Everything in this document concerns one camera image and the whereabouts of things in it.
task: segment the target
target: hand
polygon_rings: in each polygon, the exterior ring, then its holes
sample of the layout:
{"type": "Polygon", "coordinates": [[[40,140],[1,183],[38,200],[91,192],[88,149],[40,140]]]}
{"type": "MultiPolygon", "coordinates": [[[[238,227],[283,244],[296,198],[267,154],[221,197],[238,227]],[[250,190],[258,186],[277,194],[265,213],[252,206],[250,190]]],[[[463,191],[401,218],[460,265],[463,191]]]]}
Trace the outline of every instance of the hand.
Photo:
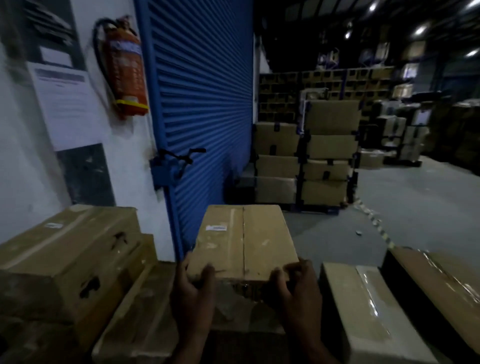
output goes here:
{"type": "Polygon", "coordinates": [[[203,269],[197,289],[187,278],[189,261],[190,253],[177,265],[170,304],[180,343],[193,339],[205,344],[215,311],[215,269],[211,265],[203,269]]]}
{"type": "Polygon", "coordinates": [[[321,343],[322,295],[310,260],[287,264],[290,282],[280,269],[272,272],[271,285],[275,287],[277,310],[287,335],[301,347],[307,357],[317,356],[321,343]]]}

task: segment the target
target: dark ceiling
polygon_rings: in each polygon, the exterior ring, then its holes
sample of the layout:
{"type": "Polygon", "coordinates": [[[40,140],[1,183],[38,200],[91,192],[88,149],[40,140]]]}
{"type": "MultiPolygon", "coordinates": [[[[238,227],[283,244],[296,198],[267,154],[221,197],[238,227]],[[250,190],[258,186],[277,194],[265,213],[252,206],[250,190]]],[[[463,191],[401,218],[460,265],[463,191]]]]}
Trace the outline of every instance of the dark ceiling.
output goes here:
{"type": "MultiPolygon", "coordinates": [[[[480,47],[480,0],[258,0],[256,32],[262,35],[269,63],[279,71],[312,69],[318,53],[341,49],[355,57],[359,49],[391,43],[393,57],[413,40],[432,51],[480,47]],[[375,4],[373,12],[369,8],[375,4]],[[421,36],[415,29],[427,24],[421,36]],[[348,26],[352,36],[344,39],[348,26]]],[[[355,67],[355,64],[344,64],[355,67]]]]}

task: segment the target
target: ceiling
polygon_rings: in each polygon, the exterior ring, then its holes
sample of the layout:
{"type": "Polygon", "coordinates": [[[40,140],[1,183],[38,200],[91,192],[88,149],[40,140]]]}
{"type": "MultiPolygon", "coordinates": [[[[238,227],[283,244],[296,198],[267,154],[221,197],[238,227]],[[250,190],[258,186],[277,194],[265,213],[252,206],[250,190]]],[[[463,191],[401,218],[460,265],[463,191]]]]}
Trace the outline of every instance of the ceiling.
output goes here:
{"type": "Polygon", "coordinates": [[[392,45],[403,47],[418,39],[427,40],[430,50],[467,49],[480,47],[480,0],[476,1],[476,6],[468,7],[472,0],[258,0],[257,29],[267,53],[277,59],[291,58],[293,53],[317,57],[322,44],[345,47],[349,26],[350,48],[365,41],[365,28],[372,30],[371,41],[378,43],[387,26],[392,45]],[[427,30],[414,37],[423,24],[427,30]]]}

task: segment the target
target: sticker label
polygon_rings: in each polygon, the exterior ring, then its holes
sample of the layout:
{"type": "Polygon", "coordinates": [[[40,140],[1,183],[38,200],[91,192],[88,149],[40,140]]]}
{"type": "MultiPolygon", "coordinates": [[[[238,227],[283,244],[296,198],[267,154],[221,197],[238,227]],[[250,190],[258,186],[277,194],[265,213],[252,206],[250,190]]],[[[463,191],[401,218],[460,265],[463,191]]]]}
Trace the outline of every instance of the sticker label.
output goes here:
{"type": "Polygon", "coordinates": [[[51,229],[61,229],[63,228],[63,224],[56,224],[55,222],[49,222],[45,224],[46,228],[51,228],[51,229]]]}
{"type": "Polygon", "coordinates": [[[206,231],[227,231],[227,227],[223,225],[207,225],[206,231]]]}

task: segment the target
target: person's right hand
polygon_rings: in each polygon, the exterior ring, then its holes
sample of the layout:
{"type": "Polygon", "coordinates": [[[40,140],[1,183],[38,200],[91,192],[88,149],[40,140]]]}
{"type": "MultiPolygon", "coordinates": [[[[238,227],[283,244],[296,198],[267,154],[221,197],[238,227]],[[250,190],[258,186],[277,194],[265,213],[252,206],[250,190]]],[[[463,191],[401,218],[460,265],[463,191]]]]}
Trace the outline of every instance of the person's right hand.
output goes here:
{"type": "Polygon", "coordinates": [[[321,345],[320,327],[322,320],[322,295],[317,277],[310,260],[287,264],[283,269],[290,282],[280,269],[272,272],[270,282],[275,286],[276,304],[280,321],[285,332],[296,339],[306,354],[321,345]]]}

